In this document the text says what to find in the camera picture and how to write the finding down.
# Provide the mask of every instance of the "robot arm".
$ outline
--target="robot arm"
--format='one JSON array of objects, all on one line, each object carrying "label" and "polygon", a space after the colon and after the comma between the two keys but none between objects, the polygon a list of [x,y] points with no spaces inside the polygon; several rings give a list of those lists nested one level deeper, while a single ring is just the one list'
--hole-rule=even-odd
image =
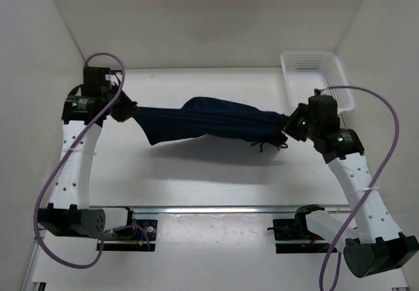
[{"label": "robot arm", "polygon": [[[296,140],[308,138],[314,142],[354,210],[368,190],[371,175],[357,134],[340,128],[335,99],[317,92],[308,99],[308,105],[299,105],[284,132]],[[400,268],[419,250],[416,237],[404,236],[376,189],[371,191],[355,220],[357,229],[347,228],[336,248],[357,277]],[[319,205],[298,209],[295,221],[303,235],[315,233],[330,243],[342,227]]]},{"label": "robot arm", "polygon": [[[62,156],[85,126],[103,109],[118,90],[112,85],[109,68],[84,68],[83,85],[67,97],[62,115]],[[136,102],[121,93],[108,115],[123,122],[131,117]],[[38,222],[55,236],[100,238],[103,231],[132,224],[125,208],[90,209],[89,179],[96,142],[104,115],[73,148],[68,160],[53,181],[54,190],[46,208],[38,211]]]}]

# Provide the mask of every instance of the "white basket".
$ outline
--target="white basket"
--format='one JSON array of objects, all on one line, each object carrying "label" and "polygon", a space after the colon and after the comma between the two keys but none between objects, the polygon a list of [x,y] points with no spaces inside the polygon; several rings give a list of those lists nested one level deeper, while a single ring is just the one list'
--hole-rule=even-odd
[{"label": "white basket", "polygon": [[[287,51],[281,54],[281,65],[289,103],[297,107],[308,103],[314,89],[348,85],[338,57],[332,52],[314,50]],[[338,102],[338,113],[355,107],[350,89],[333,89],[330,94]]]}]

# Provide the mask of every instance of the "navy fabric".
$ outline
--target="navy fabric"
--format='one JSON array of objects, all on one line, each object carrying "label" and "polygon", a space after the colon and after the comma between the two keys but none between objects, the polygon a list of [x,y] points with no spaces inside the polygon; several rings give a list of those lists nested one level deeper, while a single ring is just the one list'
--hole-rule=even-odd
[{"label": "navy fabric", "polygon": [[151,145],[205,134],[283,146],[288,116],[225,100],[195,97],[181,109],[139,107],[133,118]]}]

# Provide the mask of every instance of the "white floor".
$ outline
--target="white floor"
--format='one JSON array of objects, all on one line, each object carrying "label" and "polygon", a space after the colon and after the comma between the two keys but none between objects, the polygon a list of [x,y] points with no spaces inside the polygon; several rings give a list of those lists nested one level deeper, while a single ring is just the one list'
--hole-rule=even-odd
[{"label": "white floor", "polygon": [[[290,114],[281,68],[129,70],[124,87],[139,106],[176,107],[212,96]],[[289,149],[203,137],[151,147],[133,120],[103,125],[92,167],[94,206],[347,204],[311,142]]]},{"label": "white floor", "polygon": [[[41,253],[32,278],[48,291],[295,291],[318,290],[324,254],[275,254],[269,214],[159,216],[155,252],[104,252],[91,269],[68,269]],[[96,241],[57,238],[46,243],[77,263],[94,259]],[[326,286],[331,285],[336,255]],[[405,287],[401,270],[355,278],[343,262],[337,291]]]}]

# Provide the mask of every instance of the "white backdrop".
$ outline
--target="white backdrop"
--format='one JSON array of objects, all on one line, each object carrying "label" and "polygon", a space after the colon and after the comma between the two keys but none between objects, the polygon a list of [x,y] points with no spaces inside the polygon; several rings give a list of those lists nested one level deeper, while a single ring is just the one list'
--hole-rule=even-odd
[{"label": "white backdrop", "polygon": [[101,49],[128,68],[213,68],[276,67],[284,50],[334,50],[362,0],[56,2],[85,56]]},{"label": "white backdrop", "polygon": [[0,0],[0,284],[17,290],[33,244],[32,213],[57,161],[61,113],[82,57],[53,0]]},{"label": "white backdrop", "polygon": [[[419,237],[419,0],[365,0],[338,47],[351,85],[384,95],[399,114],[399,145],[382,178],[384,200],[406,234]],[[374,169],[393,139],[388,109],[368,94],[355,92],[356,109],[345,115],[359,132]],[[419,256],[405,266],[408,282],[419,290]]]}]

